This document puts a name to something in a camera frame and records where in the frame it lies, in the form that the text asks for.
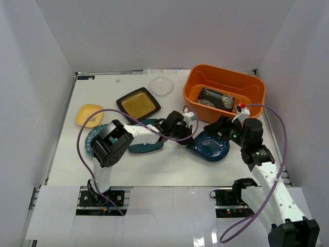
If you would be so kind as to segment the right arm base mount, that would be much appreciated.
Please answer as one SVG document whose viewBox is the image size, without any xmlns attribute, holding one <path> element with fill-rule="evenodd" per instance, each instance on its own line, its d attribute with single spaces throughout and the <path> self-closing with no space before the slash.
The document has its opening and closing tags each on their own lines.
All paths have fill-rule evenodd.
<svg viewBox="0 0 329 247">
<path fill-rule="evenodd" d="M 217 218 L 246 218 L 254 214 L 249 205 L 237 201 L 231 189 L 216 189 L 209 196 L 215 200 Z"/>
</svg>

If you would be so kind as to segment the black floral square plate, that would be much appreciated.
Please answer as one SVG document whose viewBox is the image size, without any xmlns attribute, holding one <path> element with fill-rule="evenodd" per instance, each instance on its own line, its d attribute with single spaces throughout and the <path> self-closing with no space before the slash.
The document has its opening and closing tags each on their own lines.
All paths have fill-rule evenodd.
<svg viewBox="0 0 329 247">
<path fill-rule="evenodd" d="M 235 98 L 233 96 L 204 87 L 202 88 L 196 102 L 211 108 L 232 112 Z"/>
</svg>

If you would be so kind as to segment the dark blue patterned plate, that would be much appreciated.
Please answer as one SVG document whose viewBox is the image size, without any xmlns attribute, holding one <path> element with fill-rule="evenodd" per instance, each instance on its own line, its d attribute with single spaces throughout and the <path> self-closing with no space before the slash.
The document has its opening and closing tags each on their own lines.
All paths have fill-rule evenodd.
<svg viewBox="0 0 329 247">
<path fill-rule="evenodd" d="M 230 144 L 218 135 L 211 136 L 208 132 L 202 131 L 194 139 L 194 144 L 187 145 L 187 149 L 209 162 L 218 162 L 227 156 Z"/>
</svg>

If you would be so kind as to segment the yellow small square plate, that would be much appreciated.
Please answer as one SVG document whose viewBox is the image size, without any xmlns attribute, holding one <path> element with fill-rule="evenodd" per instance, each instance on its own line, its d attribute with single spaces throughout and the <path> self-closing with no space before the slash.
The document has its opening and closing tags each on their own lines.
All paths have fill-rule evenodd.
<svg viewBox="0 0 329 247">
<path fill-rule="evenodd" d="M 85 104 L 80 107 L 79 111 L 76 114 L 75 122 L 78 126 L 83 126 L 85 121 L 90 117 L 92 113 L 102 110 L 103 107 L 96 104 Z M 86 128 L 95 128 L 100 125 L 103 119 L 103 112 L 100 112 L 94 115 L 86 124 Z"/>
</svg>

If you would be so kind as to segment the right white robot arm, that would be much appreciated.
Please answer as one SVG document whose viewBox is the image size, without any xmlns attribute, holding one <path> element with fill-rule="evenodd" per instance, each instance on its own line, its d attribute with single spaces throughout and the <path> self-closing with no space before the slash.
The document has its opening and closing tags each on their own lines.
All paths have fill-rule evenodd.
<svg viewBox="0 0 329 247">
<path fill-rule="evenodd" d="M 270 246 L 316 246 L 320 227 L 299 209 L 279 175 L 276 161 L 263 144 L 263 125 L 255 118 L 221 116 L 204 127 L 212 136 L 230 140 L 241 148 L 241 157 L 253 178 L 236 180 L 232 198 L 238 205 L 247 204 L 254 214 L 246 225 L 259 219 L 268 233 Z"/>
</svg>

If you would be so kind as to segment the teal square plate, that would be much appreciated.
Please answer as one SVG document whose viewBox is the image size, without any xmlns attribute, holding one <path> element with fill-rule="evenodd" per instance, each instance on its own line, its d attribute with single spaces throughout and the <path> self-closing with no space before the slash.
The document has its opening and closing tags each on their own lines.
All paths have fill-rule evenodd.
<svg viewBox="0 0 329 247">
<path fill-rule="evenodd" d="M 145 125 L 153 124 L 157 121 L 155 118 L 148 118 L 144 119 L 141 122 Z M 155 150 L 158 150 L 163 147 L 163 143 L 157 143 L 157 144 L 138 144 L 138 145 L 130 145 L 129 146 L 129 152 L 134 154 L 142 154 L 142 153 L 148 153 L 153 152 Z"/>
</svg>

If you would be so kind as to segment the clear glass small plate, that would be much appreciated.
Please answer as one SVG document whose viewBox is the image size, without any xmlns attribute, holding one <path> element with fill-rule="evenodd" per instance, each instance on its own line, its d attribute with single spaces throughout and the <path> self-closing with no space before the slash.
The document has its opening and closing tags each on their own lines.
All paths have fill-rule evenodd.
<svg viewBox="0 0 329 247">
<path fill-rule="evenodd" d="M 173 91 L 174 82 L 168 77 L 158 76 L 150 81 L 148 88 L 157 96 L 165 96 Z"/>
</svg>

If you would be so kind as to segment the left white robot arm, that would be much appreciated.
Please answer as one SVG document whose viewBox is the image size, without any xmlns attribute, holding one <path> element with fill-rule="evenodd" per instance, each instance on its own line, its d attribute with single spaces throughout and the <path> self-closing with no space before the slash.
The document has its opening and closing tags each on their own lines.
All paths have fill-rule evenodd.
<svg viewBox="0 0 329 247">
<path fill-rule="evenodd" d="M 195 120 L 195 113 L 184 109 L 182 114 L 173 111 L 167 118 L 148 125 L 124 125 L 118 120 L 111 121 L 90 143 L 94 162 L 90 185 L 92 201 L 97 205 L 108 201 L 112 167 L 130 146 L 155 145 L 168 140 L 186 146 L 193 143 L 192 122 Z"/>
</svg>

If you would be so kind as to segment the teal scalloped round plate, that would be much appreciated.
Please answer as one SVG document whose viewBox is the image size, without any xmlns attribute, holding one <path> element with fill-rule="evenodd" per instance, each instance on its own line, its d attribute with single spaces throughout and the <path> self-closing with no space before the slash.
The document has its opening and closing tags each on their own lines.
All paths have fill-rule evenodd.
<svg viewBox="0 0 329 247">
<path fill-rule="evenodd" d="M 85 150 L 86 153 L 92 157 L 93 156 L 93 151 L 92 151 L 92 147 L 91 147 L 91 142 L 93 140 L 93 138 L 95 136 L 97 136 L 105 127 L 107 126 L 107 124 L 104 125 L 99 125 L 95 128 L 93 128 L 87 135 L 86 139 L 85 139 Z"/>
</svg>

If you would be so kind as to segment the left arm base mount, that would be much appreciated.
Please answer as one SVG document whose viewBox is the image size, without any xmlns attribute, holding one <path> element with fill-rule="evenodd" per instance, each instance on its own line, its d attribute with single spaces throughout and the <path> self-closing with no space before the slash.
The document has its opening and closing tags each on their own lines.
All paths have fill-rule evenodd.
<svg viewBox="0 0 329 247">
<path fill-rule="evenodd" d="M 116 206 L 124 206 L 124 190 L 110 190 L 107 197 L 111 199 L 116 204 Z M 114 211 L 115 213 L 118 212 L 117 208 L 112 203 L 110 203 L 102 196 L 96 199 L 89 190 L 82 190 L 80 192 L 78 206 L 82 207 L 83 209 L 99 208 L 102 209 L 104 213 L 109 213 L 110 211 Z"/>
</svg>

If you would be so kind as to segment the black square amber plate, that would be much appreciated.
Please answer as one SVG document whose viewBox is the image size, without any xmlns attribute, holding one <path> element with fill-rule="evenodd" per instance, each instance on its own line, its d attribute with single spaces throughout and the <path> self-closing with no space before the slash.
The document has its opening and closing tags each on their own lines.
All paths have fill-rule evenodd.
<svg viewBox="0 0 329 247">
<path fill-rule="evenodd" d="M 145 88 L 136 89 L 116 100 L 120 111 L 138 121 L 147 119 L 161 110 L 155 97 Z"/>
</svg>

